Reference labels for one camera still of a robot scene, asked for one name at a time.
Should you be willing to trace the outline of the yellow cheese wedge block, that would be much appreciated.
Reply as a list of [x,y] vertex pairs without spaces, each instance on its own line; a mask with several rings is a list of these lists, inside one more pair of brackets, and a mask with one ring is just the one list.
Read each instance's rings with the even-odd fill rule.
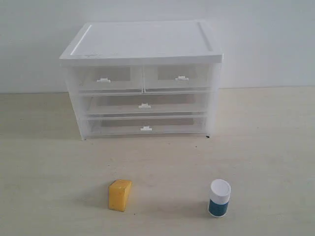
[[131,180],[118,179],[108,187],[108,208],[115,211],[124,212],[127,205]]

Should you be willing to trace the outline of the blue white cylindrical bottle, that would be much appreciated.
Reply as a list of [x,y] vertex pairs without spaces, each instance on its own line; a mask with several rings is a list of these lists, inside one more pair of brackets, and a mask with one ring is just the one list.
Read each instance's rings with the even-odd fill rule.
[[216,179],[210,185],[208,212],[216,218],[225,216],[230,200],[231,186],[223,179]]

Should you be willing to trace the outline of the middle wide clear drawer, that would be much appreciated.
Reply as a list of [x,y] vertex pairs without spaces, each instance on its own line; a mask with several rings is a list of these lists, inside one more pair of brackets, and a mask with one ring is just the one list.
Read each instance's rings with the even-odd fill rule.
[[207,93],[84,96],[87,115],[203,112]]

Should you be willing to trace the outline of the wide clear drawer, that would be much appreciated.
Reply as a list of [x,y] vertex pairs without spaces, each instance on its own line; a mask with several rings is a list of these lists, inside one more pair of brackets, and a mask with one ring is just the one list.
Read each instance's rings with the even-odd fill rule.
[[84,96],[87,115],[203,112],[207,93]]
[[207,133],[205,116],[127,117],[87,120],[86,137]]

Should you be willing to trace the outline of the bottom wide clear drawer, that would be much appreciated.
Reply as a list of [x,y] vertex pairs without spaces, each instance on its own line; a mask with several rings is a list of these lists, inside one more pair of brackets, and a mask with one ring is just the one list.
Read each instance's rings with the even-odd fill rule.
[[207,133],[205,116],[127,117],[87,120],[86,137]]

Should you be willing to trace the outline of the white plastic drawer cabinet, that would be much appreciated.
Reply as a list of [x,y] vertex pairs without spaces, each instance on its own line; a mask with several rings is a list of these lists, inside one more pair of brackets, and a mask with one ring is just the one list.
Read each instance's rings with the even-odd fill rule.
[[[207,133],[214,132],[223,53],[204,21],[150,21],[150,22],[93,22],[86,23],[60,56],[70,100],[82,139],[86,137],[87,120],[127,117],[205,116]],[[211,64],[211,87],[204,91],[178,91],[150,93],[144,90],[143,67],[155,65]],[[142,69],[141,93],[82,92],[79,83],[88,67],[134,66]],[[87,115],[84,96],[149,95],[207,93],[208,103],[203,112],[133,113],[113,115]]]

